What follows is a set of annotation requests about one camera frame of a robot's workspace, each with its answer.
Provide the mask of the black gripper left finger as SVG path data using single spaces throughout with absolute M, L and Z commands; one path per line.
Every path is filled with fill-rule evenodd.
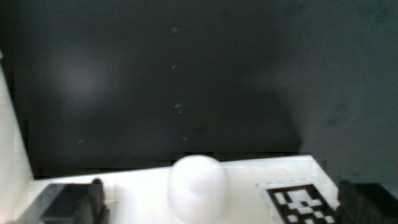
M 89 183 L 54 183 L 46 186 L 16 224 L 109 224 L 102 179 Z

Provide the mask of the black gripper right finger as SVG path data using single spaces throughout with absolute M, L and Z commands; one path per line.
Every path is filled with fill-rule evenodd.
M 379 183 L 340 183 L 338 224 L 398 224 L 398 198 Z

